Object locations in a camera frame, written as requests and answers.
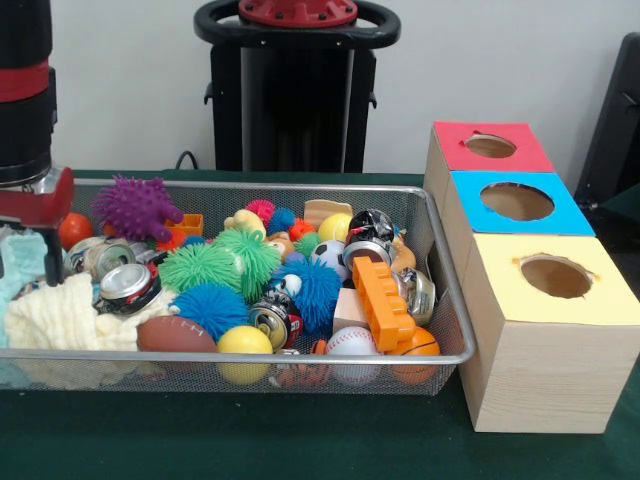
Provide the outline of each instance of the black cable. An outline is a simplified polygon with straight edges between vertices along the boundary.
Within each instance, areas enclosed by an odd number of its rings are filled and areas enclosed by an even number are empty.
[[[185,157],[189,157],[191,159],[191,165],[193,165],[194,170],[200,170],[200,165],[198,165],[198,160],[196,160],[196,156],[189,150],[185,150],[178,157],[178,161],[176,162],[176,170],[180,170],[180,167],[182,166],[182,161],[185,159]]]

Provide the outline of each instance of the orange toy block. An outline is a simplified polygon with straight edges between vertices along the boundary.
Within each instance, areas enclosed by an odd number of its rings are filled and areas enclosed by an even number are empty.
[[[185,213],[180,223],[167,220],[164,224],[169,231],[180,230],[187,237],[201,237],[204,231],[204,215],[200,213]]]
[[[393,350],[398,342],[413,337],[416,322],[407,313],[407,302],[398,296],[398,287],[386,263],[356,257],[353,283],[379,352]]]

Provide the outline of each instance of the soccer ball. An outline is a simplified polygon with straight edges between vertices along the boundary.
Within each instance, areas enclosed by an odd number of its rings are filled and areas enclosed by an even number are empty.
[[[333,268],[340,280],[343,282],[350,276],[350,272],[344,265],[342,252],[344,251],[344,243],[339,240],[327,240],[322,242],[311,253],[311,261],[324,263],[327,267]]]

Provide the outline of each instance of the wooden cube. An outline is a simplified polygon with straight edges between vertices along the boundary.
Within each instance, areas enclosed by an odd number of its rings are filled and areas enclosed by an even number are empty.
[[[462,287],[475,429],[603,432],[640,352],[640,304],[600,242],[475,234]]]

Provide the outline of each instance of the baseball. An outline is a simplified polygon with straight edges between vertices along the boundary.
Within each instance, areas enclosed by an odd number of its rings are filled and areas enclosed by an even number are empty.
[[[362,327],[346,327],[333,334],[327,355],[380,355],[371,332]],[[335,365],[333,378],[343,385],[361,387],[376,379],[380,365]]]

